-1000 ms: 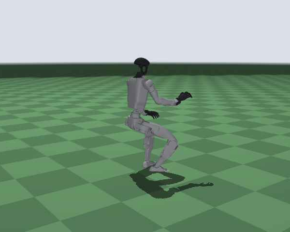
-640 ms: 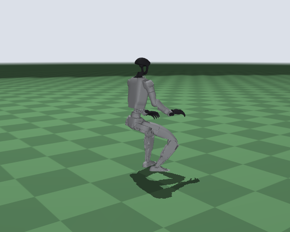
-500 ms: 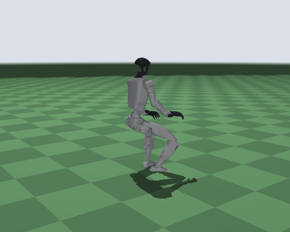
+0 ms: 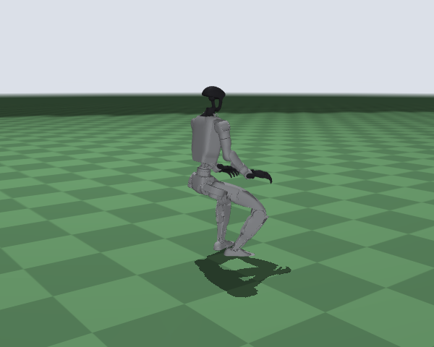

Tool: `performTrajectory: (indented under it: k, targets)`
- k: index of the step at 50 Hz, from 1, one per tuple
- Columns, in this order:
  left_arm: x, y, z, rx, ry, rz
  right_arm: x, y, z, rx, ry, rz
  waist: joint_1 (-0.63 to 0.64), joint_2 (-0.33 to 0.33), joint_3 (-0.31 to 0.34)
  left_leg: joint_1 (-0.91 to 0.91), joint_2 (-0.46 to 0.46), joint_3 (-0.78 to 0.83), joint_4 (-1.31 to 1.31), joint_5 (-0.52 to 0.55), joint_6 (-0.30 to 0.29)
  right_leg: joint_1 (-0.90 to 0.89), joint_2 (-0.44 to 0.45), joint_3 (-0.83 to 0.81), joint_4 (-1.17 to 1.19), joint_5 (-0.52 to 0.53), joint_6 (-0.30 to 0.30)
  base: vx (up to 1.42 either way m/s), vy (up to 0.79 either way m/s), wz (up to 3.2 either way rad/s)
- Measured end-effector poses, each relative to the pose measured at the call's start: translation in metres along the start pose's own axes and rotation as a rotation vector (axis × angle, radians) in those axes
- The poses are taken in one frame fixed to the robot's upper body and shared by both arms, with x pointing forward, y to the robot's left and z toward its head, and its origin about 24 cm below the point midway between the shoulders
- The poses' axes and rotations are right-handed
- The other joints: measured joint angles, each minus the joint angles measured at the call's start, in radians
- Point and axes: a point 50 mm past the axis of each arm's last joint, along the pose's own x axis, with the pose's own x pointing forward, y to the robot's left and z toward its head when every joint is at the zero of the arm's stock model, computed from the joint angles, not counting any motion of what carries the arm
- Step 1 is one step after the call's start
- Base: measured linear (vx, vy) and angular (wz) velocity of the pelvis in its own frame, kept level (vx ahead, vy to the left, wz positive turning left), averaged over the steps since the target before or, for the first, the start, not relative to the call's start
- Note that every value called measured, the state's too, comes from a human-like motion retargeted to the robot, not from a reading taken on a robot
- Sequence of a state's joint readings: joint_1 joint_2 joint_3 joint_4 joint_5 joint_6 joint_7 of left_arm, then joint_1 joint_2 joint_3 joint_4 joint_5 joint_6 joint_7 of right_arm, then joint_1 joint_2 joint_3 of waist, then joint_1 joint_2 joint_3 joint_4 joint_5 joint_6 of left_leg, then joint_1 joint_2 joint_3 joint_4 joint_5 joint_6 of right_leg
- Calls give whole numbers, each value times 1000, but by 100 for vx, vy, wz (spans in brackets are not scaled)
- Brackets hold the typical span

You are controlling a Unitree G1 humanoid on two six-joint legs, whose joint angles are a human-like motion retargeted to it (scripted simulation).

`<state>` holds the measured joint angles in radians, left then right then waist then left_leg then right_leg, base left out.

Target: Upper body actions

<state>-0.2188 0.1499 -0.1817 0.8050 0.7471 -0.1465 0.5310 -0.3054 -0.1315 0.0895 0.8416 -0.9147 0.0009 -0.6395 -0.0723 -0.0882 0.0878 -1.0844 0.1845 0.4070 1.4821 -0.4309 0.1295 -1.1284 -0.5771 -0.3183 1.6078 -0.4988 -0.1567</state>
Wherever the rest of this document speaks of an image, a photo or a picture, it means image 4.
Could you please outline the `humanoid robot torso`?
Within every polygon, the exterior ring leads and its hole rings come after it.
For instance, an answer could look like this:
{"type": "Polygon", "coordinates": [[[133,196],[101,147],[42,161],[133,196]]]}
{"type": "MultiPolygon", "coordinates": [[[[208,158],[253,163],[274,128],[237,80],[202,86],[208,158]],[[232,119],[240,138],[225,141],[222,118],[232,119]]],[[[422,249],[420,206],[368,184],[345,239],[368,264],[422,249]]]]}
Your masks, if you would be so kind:
{"type": "Polygon", "coordinates": [[[214,120],[221,118],[216,114],[213,116],[198,115],[193,124],[192,159],[200,162],[201,165],[197,167],[197,173],[192,174],[191,187],[197,193],[204,195],[208,195],[204,191],[205,184],[211,185],[215,181],[214,176],[210,174],[213,167],[207,163],[217,163],[221,151],[220,139],[213,123],[214,120]]]}

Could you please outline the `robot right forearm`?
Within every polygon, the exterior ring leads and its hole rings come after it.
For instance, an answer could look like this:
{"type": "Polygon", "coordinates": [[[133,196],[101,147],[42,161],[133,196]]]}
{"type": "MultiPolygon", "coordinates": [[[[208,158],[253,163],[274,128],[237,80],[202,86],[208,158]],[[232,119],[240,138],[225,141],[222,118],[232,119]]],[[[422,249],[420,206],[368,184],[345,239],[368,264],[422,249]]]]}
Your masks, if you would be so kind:
{"type": "Polygon", "coordinates": [[[252,174],[252,172],[248,167],[246,167],[245,164],[243,164],[243,162],[241,162],[235,151],[231,151],[229,153],[229,158],[231,160],[231,166],[241,173],[246,179],[248,179],[246,175],[252,174]]]}

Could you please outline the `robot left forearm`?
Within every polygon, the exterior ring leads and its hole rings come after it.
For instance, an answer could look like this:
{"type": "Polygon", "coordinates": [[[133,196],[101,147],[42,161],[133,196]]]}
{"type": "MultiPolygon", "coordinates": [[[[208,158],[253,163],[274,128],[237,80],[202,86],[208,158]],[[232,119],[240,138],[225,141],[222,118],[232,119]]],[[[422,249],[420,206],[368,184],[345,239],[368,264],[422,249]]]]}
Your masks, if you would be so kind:
{"type": "Polygon", "coordinates": [[[207,163],[207,164],[213,167],[212,170],[213,170],[215,173],[218,173],[218,172],[221,170],[221,169],[217,168],[217,164],[219,164],[219,163],[207,163]]]}

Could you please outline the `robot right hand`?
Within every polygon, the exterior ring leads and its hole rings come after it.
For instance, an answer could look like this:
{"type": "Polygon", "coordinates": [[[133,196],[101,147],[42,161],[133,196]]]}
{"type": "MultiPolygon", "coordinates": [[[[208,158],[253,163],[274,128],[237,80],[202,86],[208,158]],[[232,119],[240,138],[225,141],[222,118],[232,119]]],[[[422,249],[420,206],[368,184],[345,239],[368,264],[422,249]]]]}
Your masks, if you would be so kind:
{"type": "Polygon", "coordinates": [[[248,174],[246,175],[246,177],[247,177],[248,179],[253,179],[253,178],[255,178],[255,177],[259,177],[259,178],[262,178],[262,179],[266,178],[266,179],[269,179],[270,182],[272,183],[271,175],[268,174],[267,172],[260,171],[260,170],[256,170],[256,171],[255,171],[254,169],[251,169],[251,172],[252,172],[252,173],[248,173],[248,174]]]}

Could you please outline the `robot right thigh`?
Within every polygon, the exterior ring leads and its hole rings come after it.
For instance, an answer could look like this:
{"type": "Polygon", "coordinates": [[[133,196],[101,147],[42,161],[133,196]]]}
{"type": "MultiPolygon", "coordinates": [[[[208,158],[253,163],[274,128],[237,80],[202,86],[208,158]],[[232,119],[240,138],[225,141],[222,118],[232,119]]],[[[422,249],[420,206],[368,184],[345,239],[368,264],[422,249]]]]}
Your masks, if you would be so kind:
{"type": "Polygon", "coordinates": [[[211,185],[205,184],[204,191],[209,197],[216,200],[222,200],[226,191],[226,198],[230,199],[231,202],[252,208],[251,216],[255,210],[263,210],[266,218],[266,211],[262,203],[254,195],[241,187],[223,181],[214,181],[211,185]]]}

